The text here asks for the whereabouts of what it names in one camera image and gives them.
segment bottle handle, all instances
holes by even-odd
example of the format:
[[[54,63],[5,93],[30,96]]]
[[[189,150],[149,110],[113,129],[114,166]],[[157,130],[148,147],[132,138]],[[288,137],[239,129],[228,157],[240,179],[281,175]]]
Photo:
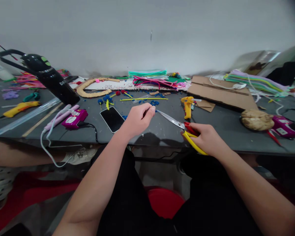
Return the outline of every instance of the bottle handle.
[[[19,64],[16,64],[15,62],[12,62],[8,59],[5,59],[4,56],[7,56],[7,55],[10,55],[10,54],[17,54],[17,55],[20,55],[20,56],[25,56],[26,54],[24,52],[21,52],[19,50],[15,50],[15,49],[9,49],[9,50],[6,50],[6,51],[1,51],[0,52],[0,60],[10,66],[13,66],[13,67],[16,67],[18,69],[21,69],[21,70],[24,70],[32,75],[36,75],[36,72],[27,68],[27,67],[24,67],[24,66],[21,66]]]

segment table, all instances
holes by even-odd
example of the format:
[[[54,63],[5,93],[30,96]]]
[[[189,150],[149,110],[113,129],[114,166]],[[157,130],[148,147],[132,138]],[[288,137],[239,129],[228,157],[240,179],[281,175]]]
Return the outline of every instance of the table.
[[[22,102],[22,99],[29,95],[32,91],[22,90],[19,92],[19,98],[4,100],[2,98],[1,89],[7,88],[10,85],[9,82],[4,83],[0,81],[0,106],[13,105]],[[42,103],[51,100],[54,96],[46,89],[40,90]],[[130,92],[135,98],[139,98],[145,95],[145,92]],[[163,111],[178,121],[184,121],[183,107],[180,106],[180,98],[185,97],[186,93],[173,93],[167,95],[169,100],[158,100],[159,105],[157,109]],[[132,101],[119,101],[126,98],[124,95],[113,97],[115,108],[121,115],[128,115],[131,107],[138,105]],[[81,98],[81,109],[86,109],[88,117],[85,122],[92,123],[96,126],[98,131],[98,141],[101,143],[107,143],[112,138],[113,134],[105,124],[104,120],[100,116],[100,106],[97,103],[99,98],[84,99]],[[268,103],[268,99],[262,98],[258,102],[258,105],[267,108],[268,113],[275,114],[275,110],[278,107],[275,103]],[[285,107],[280,110],[283,113],[288,108],[295,108],[295,99],[293,97],[283,98],[280,101]],[[10,108],[0,108],[0,116]],[[9,124],[10,122],[20,118],[30,110],[35,108],[29,108],[25,112],[17,114],[13,118],[0,119],[0,128]],[[26,123],[16,127],[13,130],[7,131],[0,137],[5,138],[21,138],[22,135],[35,125],[41,118],[43,118],[50,110],[41,113],[40,115],[30,119]],[[52,114],[42,124],[40,124],[32,133],[30,133],[26,139],[39,139],[43,127],[56,115]],[[285,114],[288,118],[295,120],[295,111],[289,110]],[[282,137],[278,137],[279,141],[284,147],[278,146],[265,132],[253,132],[245,128],[239,122],[240,111],[232,109],[230,107],[217,104],[214,110],[209,113],[201,108],[195,107],[192,112],[192,122],[211,124],[219,133],[219,135],[225,140],[225,142],[236,152],[239,153],[257,153],[257,154],[272,154],[272,155],[288,155],[295,156],[295,140],[289,140]],[[82,143],[95,143],[95,132],[93,128],[81,128],[78,130],[66,130],[62,125],[58,125],[50,136],[53,141],[64,142],[82,142]],[[189,146],[189,143],[185,142],[180,135],[180,129],[175,125],[168,122],[160,114],[156,114],[149,127],[142,135],[136,136],[129,142],[130,145],[148,145],[148,146],[163,146],[172,148],[185,148]]]

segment phone screen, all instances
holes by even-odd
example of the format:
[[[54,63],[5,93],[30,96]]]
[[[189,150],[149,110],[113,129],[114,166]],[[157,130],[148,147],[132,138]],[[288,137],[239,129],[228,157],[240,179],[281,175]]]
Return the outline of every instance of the phone screen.
[[[119,130],[125,121],[114,107],[101,111],[100,114],[113,133]]]

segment yellow scissors handle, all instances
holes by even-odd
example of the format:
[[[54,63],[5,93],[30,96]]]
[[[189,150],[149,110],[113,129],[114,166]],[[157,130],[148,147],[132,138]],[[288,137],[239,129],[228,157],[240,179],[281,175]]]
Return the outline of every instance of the yellow scissors handle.
[[[202,151],[192,140],[190,137],[193,137],[193,138],[197,138],[197,136],[191,134],[191,133],[188,133],[187,131],[185,131],[183,133],[183,136],[186,138],[186,140],[191,144],[191,146],[198,152],[200,153],[201,155],[205,155],[205,156],[208,156],[208,154],[204,151]]]

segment scissor blade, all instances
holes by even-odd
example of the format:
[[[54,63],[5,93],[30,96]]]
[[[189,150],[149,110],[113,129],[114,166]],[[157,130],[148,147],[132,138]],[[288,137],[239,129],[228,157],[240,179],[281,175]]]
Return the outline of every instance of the scissor blade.
[[[174,125],[177,125],[181,129],[185,129],[185,125],[183,123],[180,123],[176,121],[174,118],[170,117],[169,115],[165,114],[164,112],[161,112],[160,110],[156,110],[158,113],[160,113],[163,117],[165,117],[168,121],[173,123]]]

